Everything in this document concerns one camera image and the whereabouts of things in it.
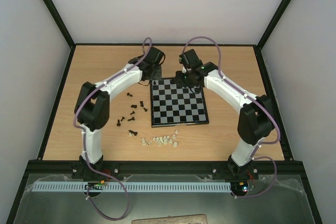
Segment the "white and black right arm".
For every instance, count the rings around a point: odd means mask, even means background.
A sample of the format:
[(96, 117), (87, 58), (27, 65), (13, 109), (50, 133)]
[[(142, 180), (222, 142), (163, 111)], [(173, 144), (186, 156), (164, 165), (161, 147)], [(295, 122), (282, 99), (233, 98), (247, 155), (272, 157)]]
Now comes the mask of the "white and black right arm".
[(184, 50), (178, 60), (183, 66), (175, 76), (179, 88), (207, 88), (238, 113), (240, 140), (228, 158), (227, 171), (233, 178), (242, 177), (251, 167), (258, 148), (265, 143), (264, 139), (271, 131), (279, 131), (271, 100), (266, 95), (257, 96), (243, 89), (214, 63), (203, 63), (193, 49)]

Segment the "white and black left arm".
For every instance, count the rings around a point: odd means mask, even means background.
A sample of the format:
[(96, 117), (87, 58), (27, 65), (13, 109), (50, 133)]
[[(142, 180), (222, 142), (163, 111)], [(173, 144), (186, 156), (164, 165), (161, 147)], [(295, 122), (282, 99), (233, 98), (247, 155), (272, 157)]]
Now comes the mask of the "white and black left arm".
[(134, 57), (114, 75), (96, 83), (82, 85), (75, 105), (74, 127), (81, 129), (81, 162), (87, 169), (103, 174), (96, 165), (103, 161), (102, 128), (110, 117), (110, 103), (122, 91), (140, 81), (149, 80), (165, 59), (165, 53), (149, 47), (143, 55)]

